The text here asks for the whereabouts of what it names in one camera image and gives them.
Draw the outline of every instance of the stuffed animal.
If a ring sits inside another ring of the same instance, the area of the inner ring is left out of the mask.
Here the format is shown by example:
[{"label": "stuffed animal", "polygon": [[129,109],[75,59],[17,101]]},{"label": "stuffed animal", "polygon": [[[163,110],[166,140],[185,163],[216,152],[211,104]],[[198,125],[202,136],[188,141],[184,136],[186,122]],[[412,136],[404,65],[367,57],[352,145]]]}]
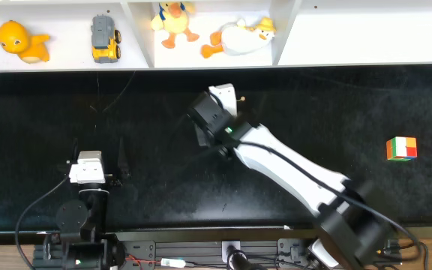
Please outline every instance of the stuffed animal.
[{"label": "stuffed animal", "polygon": [[210,37],[212,46],[204,45],[201,54],[208,59],[213,54],[222,52],[230,56],[251,53],[271,43],[275,32],[273,21],[268,17],[262,18],[261,22],[253,28],[247,27],[246,22],[240,19],[237,23],[228,23],[221,31],[212,33]]},{"label": "stuffed animal", "polygon": [[169,33],[169,38],[162,42],[163,46],[168,49],[174,48],[175,39],[177,34],[185,33],[187,41],[197,41],[200,36],[192,33],[189,28],[189,17],[186,13],[194,13],[195,8],[193,3],[190,2],[160,2],[160,12],[151,22],[153,30],[158,31],[161,29]]},{"label": "stuffed animal", "polygon": [[44,46],[44,41],[49,39],[47,34],[29,34],[24,26],[12,20],[0,27],[0,45],[3,50],[17,54],[28,64],[50,60],[50,54]]}]

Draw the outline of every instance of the colorful cube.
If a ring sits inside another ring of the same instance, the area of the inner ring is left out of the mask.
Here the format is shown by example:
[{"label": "colorful cube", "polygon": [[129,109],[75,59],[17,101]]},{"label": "colorful cube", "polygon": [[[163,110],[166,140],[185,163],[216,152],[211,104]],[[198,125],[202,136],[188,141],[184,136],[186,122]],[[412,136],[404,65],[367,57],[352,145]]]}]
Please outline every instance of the colorful cube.
[{"label": "colorful cube", "polygon": [[389,161],[409,161],[418,157],[416,138],[394,137],[386,142],[386,155]]}]

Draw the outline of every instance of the black tabletop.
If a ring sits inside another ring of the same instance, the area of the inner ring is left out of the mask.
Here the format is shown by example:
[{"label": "black tabletop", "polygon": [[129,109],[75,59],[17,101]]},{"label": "black tabletop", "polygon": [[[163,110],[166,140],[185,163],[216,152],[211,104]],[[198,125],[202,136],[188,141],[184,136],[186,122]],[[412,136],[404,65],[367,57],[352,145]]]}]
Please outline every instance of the black tabletop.
[{"label": "black tabletop", "polygon": [[[110,230],[307,226],[309,213],[271,179],[238,160],[192,158],[203,149],[190,121],[173,132],[200,92],[224,83],[281,142],[376,182],[404,224],[432,225],[432,65],[139,71],[121,94],[132,74],[0,73],[0,231],[62,180],[75,138],[79,150],[103,152],[107,173],[124,140],[132,179],[111,190]],[[396,136],[417,139],[415,160],[386,160]],[[22,230],[55,229],[58,207],[75,198],[64,184]]]}]

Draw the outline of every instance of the toy car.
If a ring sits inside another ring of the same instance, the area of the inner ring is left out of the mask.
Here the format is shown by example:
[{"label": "toy car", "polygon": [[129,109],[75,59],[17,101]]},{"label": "toy car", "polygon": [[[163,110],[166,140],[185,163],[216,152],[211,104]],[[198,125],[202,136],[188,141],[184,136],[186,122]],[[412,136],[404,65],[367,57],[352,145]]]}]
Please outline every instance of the toy car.
[{"label": "toy car", "polygon": [[97,15],[91,25],[91,43],[93,58],[96,63],[114,63],[121,58],[121,33],[115,29],[114,21],[109,16]]}]

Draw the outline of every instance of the toy wheel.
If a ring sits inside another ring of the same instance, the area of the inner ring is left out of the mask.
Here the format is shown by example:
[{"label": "toy wheel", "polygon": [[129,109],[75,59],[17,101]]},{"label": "toy wheel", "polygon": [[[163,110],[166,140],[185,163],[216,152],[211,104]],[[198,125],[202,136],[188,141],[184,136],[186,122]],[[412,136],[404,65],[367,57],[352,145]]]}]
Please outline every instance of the toy wheel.
[{"label": "toy wheel", "polygon": [[117,44],[121,43],[121,32],[118,30],[114,31],[114,38]]},{"label": "toy wheel", "polygon": [[118,45],[116,45],[116,58],[121,58],[121,48]]}]

